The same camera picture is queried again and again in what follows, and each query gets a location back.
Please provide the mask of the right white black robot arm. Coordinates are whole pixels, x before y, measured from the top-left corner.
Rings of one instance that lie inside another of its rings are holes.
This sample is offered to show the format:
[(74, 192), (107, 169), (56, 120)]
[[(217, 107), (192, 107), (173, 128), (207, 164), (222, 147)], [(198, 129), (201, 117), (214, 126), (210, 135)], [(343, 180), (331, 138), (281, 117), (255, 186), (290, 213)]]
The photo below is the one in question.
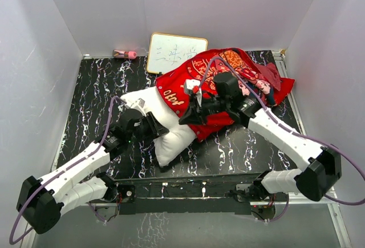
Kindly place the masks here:
[(237, 124), (260, 134), (291, 158), (295, 169), (267, 170), (238, 194), (250, 200), (268, 200), (275, 193), (302, 193), (312, 201), (320, 201), (341, 177), (340, 154), (320, 143), (305, 139), (264, 109), (252, 95), (244, 95), (239, 81), (228, 72), (213, 79), (217, 93), (204, 97), (200, 82), (187, 79), (184, 92), (189, 105), (180, 117), (181, 125), (207, 125), (210, 115), (227, 113)]

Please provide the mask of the red patterned pillowcase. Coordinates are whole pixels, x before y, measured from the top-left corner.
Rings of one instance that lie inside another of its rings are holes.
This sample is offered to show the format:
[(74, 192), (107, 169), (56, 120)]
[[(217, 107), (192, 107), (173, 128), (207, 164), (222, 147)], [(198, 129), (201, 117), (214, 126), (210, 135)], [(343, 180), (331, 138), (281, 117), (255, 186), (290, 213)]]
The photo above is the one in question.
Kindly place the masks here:
[(254, 63), (239, 48), (208, 50), (190, 58), (156, 80), (167, 106), (202, 141), (221, 128), (244, 119), (243, 104), (253, 114), (261, 105), (279, 105), (291, 92), (294, 79), (282, 78), (276, 66)]

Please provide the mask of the white pillow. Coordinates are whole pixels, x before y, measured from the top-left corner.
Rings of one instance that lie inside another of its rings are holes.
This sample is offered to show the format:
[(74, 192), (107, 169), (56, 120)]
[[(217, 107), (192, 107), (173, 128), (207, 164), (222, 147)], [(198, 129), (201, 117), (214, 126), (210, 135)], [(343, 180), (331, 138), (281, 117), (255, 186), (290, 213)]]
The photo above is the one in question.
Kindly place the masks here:
[(134, 108), (143, 115), (151, 113), (158, 127), (158, 137), (153, 139), (155, 155), (160, 167), (168, 166), (196, 139), (187, 125), (179, 124), (179, 117), (168, 107), (156, 87), (133, 91), (121, 96), (127, 108)]

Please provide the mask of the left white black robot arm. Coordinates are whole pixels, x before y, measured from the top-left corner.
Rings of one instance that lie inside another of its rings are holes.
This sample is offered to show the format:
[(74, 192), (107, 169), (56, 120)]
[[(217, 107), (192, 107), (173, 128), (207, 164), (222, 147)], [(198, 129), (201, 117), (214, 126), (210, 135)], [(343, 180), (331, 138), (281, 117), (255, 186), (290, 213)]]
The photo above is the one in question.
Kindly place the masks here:
[(17, 211), (38, 234), (49, 231), (70, 210), (92, 200), (111, 202), (118, 188), (108, 176), (85, 178), (128, 149), (135, 140), (152, 141), (169, 132), (152, 112), (125, 110), (119, 120), (84, 151), (53, 172), (22, 183)]

